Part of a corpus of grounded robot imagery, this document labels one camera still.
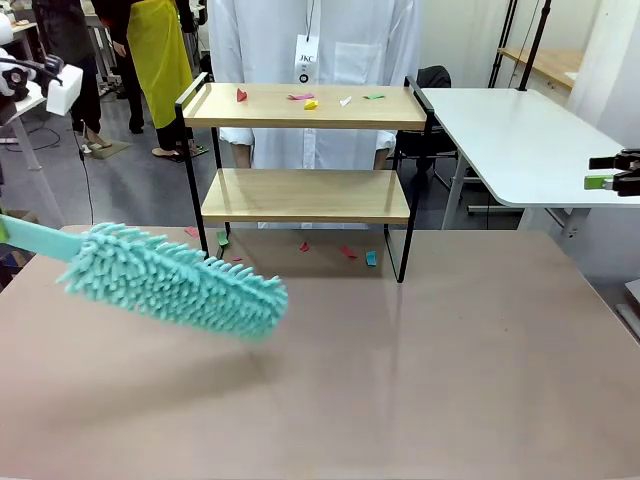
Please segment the yellow skirt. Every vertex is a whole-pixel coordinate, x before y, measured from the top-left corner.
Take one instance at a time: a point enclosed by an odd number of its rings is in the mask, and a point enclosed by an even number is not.
[[[127,40],[153,125],[166,127],[176,118],[175,101],[193,80],[174,1],[131,5]]]

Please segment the lower shelf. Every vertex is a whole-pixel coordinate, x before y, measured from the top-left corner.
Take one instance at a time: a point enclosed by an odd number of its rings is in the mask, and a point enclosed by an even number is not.
[[[202,205],[209,221],[405,225],[394,171],[221,169]]]

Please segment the two-tier shelf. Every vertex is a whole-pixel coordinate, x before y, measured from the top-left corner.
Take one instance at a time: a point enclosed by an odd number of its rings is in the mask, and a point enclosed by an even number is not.
[[[218,172],[201,205],[188,149],[185,164],[202,249],[209,253],[204,221],[224,222],[339,222],[384,225],[387,247],[399,283],[404,280],[413,235],[426,153],[418,161],[418,176],[407,205],[397,168],[402,146],[396,147],[393,170],[261,170],[222,168],[218,128],[330,128],[424,132],[427,137],[435,121],[433,108],[412,78],[405,87],[338,85],[263,85],[207,83],[200,75],[176,102],[176,116],[184,130],[211,128]],[[238,102],[237,89],[248,100]],[[305,110],[304,102],[288,96],[312,92],[320,105]],[[365,99],[382,94],[384,98]],[[352,97],[342,107],[340,100]],[[402,260],[398,268],[389,235],[389,225],[407,227]]]

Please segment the white lab coat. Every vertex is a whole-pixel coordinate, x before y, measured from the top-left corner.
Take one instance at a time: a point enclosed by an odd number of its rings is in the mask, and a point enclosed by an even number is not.
[[[315,1],[318,83],[403,85],[417,74],[419,0]],[[307,1],[208,0],[208,11],[217,82],[294,83]],[[375,151],[395,146],[395,132],[386,131],[223,128],[220,137],[254,145],[254,168],[371,170]]]

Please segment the person in white shirt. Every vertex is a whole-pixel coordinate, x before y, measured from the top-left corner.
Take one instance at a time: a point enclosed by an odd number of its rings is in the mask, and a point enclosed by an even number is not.
[[[403,85],[418,70],[419,0],[208,0],[217,82],[301,83],[299,36],[314,39],[313,85]],[[395,132],[222,128],[240,168],[383,168]]]

